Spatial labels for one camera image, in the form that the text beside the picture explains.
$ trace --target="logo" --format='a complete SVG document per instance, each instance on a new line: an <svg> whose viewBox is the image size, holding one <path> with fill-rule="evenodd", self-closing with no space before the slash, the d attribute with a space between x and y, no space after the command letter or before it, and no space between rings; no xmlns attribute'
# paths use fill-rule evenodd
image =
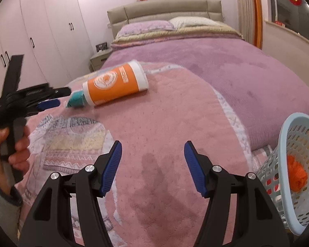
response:
<svg viewBox="0 0 309 247"><path fill-rule="evenodd" d="M117 73L114 71L104 72L94 79L94 85L102 90L111 88L117 80Z"/></svg>

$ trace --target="patterned blanket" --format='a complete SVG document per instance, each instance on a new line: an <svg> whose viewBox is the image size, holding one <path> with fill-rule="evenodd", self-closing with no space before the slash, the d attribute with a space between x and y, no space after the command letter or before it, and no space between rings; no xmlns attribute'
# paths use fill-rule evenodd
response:
<svg viewBox="0 0 309 247"><path fill-rule="evenodd" d="M141 64L148 91L96 108L66 108L68 98L63 98L60 107L29 119L30 171L17 185L24 200L20 228L52 172L78 172L109 152L114 140L121 141L123 156L111 191L98 199L114 246L194 244L208 200L197 193L185 162L187 140L230 173L245 175L258 168L239 118L209 83L179 65ZM97 73L69 86L81 89ZM76 242L82 244L74 197L71 213ZM232 211L225 242L234 219Z"/></svg>

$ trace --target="plastic basket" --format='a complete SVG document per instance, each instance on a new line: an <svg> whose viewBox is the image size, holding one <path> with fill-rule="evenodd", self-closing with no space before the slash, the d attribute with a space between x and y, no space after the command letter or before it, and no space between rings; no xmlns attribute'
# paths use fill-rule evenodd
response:
<svg viewBox="0 0 309 247"><path fill-rule="evenodd" d="M308 174L299 192L290 190L287 155L293 155ZM284 122L276 149L256 175L273 200L285 228L301 235L309 223L309 116L294 113Z"/></svg>

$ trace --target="headboard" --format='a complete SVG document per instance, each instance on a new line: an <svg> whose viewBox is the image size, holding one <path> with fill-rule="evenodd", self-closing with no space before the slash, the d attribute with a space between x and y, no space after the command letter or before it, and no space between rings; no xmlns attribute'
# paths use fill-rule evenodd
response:
<svg viewBox="0 0 309 247"><path fill-rule="evenodd" d="M148 0L130 3L108 11L115 38L122 26L147 20L170 20L178 16L198 16L222 21L220 0Z"/></svg>

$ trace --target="orange cloth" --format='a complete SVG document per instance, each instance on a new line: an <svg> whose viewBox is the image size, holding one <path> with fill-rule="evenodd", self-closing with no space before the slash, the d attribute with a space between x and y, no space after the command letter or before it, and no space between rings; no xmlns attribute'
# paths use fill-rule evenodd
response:
<svg viewBox="0 0 309 247"><path fill-rule="evenodd" d="M294 192L300 191L307 183L307 172L292 155L287 156L287 170L291 190Z"/></svg>

